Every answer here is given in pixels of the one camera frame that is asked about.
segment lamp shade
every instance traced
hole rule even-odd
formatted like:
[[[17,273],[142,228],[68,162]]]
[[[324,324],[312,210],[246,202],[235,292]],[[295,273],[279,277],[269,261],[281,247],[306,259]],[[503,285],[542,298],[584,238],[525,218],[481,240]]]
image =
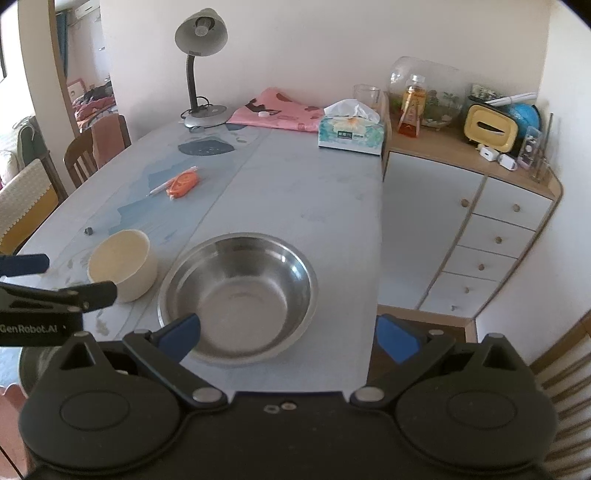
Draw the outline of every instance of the lamp shade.
[[[213,8],[204,8],[178,27],[174,41],[187,55],[207,57],[223,48],[228,41],[228,31]]]

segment fish tank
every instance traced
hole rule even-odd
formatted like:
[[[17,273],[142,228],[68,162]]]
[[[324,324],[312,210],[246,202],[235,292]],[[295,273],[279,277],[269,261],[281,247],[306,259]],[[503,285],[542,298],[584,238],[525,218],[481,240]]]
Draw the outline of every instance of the fish tank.
[[[421,60],[414,57],[400,57],[388,79],[390,111],[402,108],[402,94],[411,75],[425,77],[427,102],[421,125],[437,130],[452,123],[462,111],[466,98],[467,82],[462,72],[449,65]]]

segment desk lamp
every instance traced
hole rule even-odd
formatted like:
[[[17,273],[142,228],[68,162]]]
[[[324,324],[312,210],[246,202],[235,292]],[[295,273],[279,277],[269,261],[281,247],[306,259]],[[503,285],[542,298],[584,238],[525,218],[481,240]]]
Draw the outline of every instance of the desk lamp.
[[[207,57],[219,52],[228,41],[226,24],[211,8],[205,8],[190,16],[177,29],[174,41],[181,51],[187,54],[187,87],[191,108],[183,115],[187,128],[214,127],[226,123],[231,114],[223,105],[212,105],[203,96],[197,95],[195,88],[195,57]],[[199,105],[197,99],[206,103]]]

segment white charger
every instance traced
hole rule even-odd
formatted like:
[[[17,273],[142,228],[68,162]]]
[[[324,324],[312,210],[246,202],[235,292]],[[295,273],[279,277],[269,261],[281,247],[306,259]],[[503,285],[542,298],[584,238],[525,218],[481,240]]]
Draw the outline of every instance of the white charger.
[[[499,152],[491,147],[482,147],[480,149],[480,156],[488,161],[495,161],[499,157]]]
[[[503,153],[499,157],[499,163],[501,164],[501,167],[505,167],[507,170],[517,170],[517,162],[513,157],[510,157],[506,153]]]

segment lamp neck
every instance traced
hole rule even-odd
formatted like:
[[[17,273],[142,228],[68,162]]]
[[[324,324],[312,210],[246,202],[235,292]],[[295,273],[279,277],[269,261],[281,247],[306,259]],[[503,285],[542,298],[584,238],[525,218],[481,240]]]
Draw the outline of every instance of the lamp neck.
[[[199,108],[199,106],[197,105],[197,89],[195,87],[195,71],[193,69],[194,64],[195,55],[187,55],[187,88],[189,89],[191,113],[196,112]]]

